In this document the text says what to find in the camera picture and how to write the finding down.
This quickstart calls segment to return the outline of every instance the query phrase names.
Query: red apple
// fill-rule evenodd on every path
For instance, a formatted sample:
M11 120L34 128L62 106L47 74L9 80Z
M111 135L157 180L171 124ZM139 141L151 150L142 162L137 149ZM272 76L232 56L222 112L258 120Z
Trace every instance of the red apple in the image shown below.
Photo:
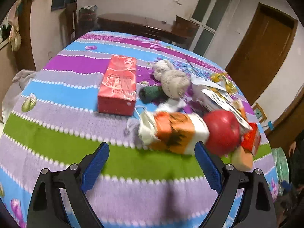
M235 150L240 143L240 125L234 114L226 110L215 110L203 117L209 138L205 143L212 154L223 156Z

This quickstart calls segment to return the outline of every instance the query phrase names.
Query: orange item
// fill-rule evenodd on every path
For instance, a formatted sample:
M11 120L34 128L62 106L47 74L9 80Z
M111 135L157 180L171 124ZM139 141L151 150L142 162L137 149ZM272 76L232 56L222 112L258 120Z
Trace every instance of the orange item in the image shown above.
M154 115L157 133L160 140L149 145L154 150L168 150L183 154L195 134L194 125L188 115L174 112L157 112Z
M250 171L253 167L253 155L243 147L239 146L231 154L231 163L241 171Z
M248 124L252 127L252 130L244 135L241 146L255 156L260 145L261 135L256 123L249 122Z
M131 116L136 102L136 59L113 55L98 92L98 111Z

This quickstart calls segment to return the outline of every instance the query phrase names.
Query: red package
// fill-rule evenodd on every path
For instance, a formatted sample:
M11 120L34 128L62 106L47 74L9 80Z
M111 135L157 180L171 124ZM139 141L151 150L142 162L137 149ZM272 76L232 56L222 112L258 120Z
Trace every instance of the red package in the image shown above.
M136 102L136 59L113 55L98 92L98 111L131 116Z
M260 145L261 135L256 123L249 122L248 124L252 127L252 130L244 134L241 146L255 156Z

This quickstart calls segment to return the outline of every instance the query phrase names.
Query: green stripe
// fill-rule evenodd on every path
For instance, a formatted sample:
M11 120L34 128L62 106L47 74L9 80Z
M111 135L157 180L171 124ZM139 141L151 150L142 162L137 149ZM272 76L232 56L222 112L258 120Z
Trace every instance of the green stripe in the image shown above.
M11 114L4 132L27 145L43 156L65 164L79 163L87 154L98 147L98 142L75 137L43 128ZM117 145L110 146L110 157L102 171L110 176L132 179L179 179L203 175L195 157L168 152L137 150ZM270 153L269 144L259 147L255 157L258 159ZM223 157L224 163L230 163L230 157Z

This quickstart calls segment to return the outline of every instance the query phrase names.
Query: blue gripper pad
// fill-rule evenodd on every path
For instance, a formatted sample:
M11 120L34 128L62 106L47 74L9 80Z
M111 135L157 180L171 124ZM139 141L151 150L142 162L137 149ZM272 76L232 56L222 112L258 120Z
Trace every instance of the blue gripper pad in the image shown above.
M221 174L199 142L194 147L194 155L206 176L210 188L216 190L219 194L222 190Z
M109 155L109 145L104 143L82 175L82 184L80 188L84 193L93 188L104 164L109 158Z

